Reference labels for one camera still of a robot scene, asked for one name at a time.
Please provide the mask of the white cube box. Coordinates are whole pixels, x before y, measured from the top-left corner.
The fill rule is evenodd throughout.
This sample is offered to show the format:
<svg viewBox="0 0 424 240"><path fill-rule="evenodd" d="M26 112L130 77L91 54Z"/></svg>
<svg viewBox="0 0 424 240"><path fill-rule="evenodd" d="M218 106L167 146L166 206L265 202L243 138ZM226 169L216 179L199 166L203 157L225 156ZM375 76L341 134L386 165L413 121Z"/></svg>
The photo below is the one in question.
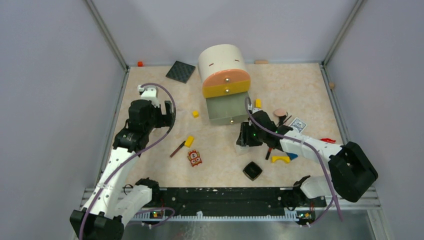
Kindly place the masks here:
<svg viewBox="0 0 424 240"><path fill-rule="evenodd" d="M241 145L236 144L234 146L234 149L235 149L235 153L240 156L240 155L247 154L250 150L250 147L249 146L241 146Z"/></svg>

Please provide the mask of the black square compact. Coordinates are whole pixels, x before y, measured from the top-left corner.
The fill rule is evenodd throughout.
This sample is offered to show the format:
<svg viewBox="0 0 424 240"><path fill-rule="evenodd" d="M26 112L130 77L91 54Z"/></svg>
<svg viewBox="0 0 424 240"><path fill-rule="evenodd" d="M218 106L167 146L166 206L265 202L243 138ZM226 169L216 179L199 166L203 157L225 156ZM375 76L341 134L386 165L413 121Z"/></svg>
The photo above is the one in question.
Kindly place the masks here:
<svg viewBox="0 0 424 240"><path fill-rule="evenodd" d="M255 162L249 162L242 170L244 175L251 181L256 180L263 172L263 169Z"/></svg>

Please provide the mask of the grey bottom drawer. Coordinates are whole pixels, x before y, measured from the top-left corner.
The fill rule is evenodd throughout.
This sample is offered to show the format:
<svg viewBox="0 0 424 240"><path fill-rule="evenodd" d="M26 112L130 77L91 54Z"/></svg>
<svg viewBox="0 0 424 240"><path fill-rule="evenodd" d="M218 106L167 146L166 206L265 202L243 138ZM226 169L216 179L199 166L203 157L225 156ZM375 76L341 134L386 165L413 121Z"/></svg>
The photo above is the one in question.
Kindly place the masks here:
<svg viewBox="0 0 424 240"><path fill-rule="evenodd" d="M248 118L245 109L245 98L248 92L206 98L208 118L212 125L232 125Z"/></svg>

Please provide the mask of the cream round drawer organizer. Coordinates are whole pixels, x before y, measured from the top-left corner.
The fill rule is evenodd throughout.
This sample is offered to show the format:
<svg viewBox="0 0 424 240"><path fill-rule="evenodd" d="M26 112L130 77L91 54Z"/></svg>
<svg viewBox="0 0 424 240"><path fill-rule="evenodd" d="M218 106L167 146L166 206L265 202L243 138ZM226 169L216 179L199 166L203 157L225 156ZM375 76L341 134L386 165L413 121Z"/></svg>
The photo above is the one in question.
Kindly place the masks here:
<svg viewBox="0 0 424 240"><path fill-rule="evenodd" d="M232 44L218 44L205 49L198 57L197 69L204 98L247 92L251 76L241 50Z"/></svg>

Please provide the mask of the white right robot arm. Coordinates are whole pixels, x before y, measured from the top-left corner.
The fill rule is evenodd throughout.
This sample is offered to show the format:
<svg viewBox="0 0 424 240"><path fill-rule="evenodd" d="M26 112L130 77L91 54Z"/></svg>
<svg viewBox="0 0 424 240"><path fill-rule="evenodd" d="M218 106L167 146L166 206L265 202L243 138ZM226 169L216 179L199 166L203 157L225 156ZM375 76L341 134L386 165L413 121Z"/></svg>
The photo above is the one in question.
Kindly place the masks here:
<svg viewBox="0 0 424 240"><path fill-rule="evenodd" d="M307 206L313 198L335 194L356 203L379 177L365 152L353 141L340 145L312 138L290 126L276 125L260 108L248 106L247 114L236 145L247 148L265 144L316 161L324 169L323 176L300 180L299 189L293 192L293 200L299 206Z"/></svg>

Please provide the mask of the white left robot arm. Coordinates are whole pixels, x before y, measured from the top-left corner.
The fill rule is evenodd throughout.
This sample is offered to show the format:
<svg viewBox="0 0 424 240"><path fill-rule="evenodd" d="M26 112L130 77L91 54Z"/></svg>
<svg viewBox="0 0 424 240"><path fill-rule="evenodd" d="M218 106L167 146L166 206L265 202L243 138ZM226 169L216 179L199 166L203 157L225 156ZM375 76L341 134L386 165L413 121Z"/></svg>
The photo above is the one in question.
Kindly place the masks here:
<svg viewBox="0 0 424 240"><path fill-rule="evenodd" d="M135 185L123 199L121 190L139 157L173 129L176 103L158 83L137 87L140 98L131 102L124 128L115 136L105 169L91 196L69 221L79 240L120 240L131 219L145 205L154 207L160 193L148 184Z"/></svg>

